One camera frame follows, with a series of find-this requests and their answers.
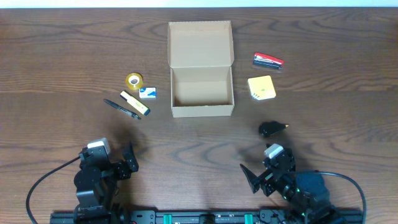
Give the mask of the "clear tape roll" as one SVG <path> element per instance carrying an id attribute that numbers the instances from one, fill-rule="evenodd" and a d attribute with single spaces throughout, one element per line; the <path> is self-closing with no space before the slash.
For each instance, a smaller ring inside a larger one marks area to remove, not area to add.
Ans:
<path id="1" fill-rule="evenodd" d="M 130 73 L 126 77 L 126 85 L 130 90 L 139 90 L 143 86 L 143 79 L 140 73 Z"/>

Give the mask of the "yellow sticky note pad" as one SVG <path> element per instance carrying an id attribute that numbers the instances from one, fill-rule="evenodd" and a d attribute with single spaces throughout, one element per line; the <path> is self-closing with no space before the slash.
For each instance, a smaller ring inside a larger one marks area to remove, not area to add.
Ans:
<path id="1" fill-rule="evenodd" d="M 276 97 L 276 92 L 270 75 L 248 79 L 251 96 L 255 100 L 268 100 Z"/>

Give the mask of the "red black stapler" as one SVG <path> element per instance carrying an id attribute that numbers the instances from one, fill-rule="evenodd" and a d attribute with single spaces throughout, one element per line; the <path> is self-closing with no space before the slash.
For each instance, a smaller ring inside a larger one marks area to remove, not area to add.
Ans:
<path id="1" fill-rule="evenodd" d="M 255 52 L 253 64 L 262 66 L 262 67 L 280 69 L 283 67 L 284 61 L 282 59 L 279 59 L 279 58 L 276 58 L 276 57 L 273 57 L 270 55 Z"/>

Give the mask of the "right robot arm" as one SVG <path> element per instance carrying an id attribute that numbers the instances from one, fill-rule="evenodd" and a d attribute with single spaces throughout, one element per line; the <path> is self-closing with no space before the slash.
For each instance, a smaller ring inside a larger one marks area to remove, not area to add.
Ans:
<path id="1" fill-rule="evenodd" d="M 303 223 L 346 223 L 346 219 L 330 202 L 330 192 L 320 174 L 299 173 L 292 150 L 278 144 L 264 151 L 265 171 L 256 175 L 243 164 L 253 193 L 265 196 L 278 192 L 292 206 L 293 217 Z"/>

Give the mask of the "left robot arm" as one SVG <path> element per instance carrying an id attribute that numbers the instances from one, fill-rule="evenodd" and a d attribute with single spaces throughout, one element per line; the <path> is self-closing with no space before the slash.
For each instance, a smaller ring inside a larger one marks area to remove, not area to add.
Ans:
<path id="1" fill-rule="evenodd" d="M 73 212 L 74 223 L 129 223 L 131 215 L 114 201 L 118 181 L 131 178 L 139 170 L 133 145 L 129 142 L 123 158 L 109 160 L 110 147 L 105 138 L 92 141 L 79 153 L 80 171 L 74 177 L 79 201 Z"/>

